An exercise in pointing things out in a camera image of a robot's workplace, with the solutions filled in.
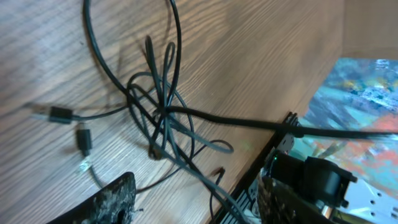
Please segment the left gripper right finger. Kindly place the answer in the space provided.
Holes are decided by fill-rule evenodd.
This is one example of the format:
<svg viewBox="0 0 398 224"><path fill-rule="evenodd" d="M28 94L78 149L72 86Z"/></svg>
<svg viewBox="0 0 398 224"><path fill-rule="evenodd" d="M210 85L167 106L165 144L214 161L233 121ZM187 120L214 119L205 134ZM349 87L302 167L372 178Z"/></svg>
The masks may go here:
<svg viewBox="0 0 398 224"><path fill-rule="evenodd" d="M262 223L266 224L327 224L325 218L303 202L283 184L261 177L257 203Z"/></svg>

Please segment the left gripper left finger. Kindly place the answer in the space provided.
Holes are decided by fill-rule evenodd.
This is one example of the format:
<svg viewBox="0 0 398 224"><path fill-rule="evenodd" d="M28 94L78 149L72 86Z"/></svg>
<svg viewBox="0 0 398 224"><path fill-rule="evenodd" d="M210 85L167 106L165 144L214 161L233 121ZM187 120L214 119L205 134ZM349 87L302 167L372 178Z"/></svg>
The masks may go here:
<svg viewBox="0 0 398 224"><path fill-rule="evenodd" d="M126 172L49 224L130 224L135 216L136 180Z"/></svg>

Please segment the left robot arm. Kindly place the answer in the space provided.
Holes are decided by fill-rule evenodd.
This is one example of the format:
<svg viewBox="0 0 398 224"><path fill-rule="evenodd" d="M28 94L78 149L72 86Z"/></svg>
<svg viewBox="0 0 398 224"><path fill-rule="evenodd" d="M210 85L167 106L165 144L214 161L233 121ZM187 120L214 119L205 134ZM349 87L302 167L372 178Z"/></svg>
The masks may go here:
<svg viewBox="0 0 398 224"><path fill-rule="evenodd" d="M397 223L396 199L325 159L273 151L257 184L250 223ZM127 172L53 223L131 223L136 193Z"/></svg>

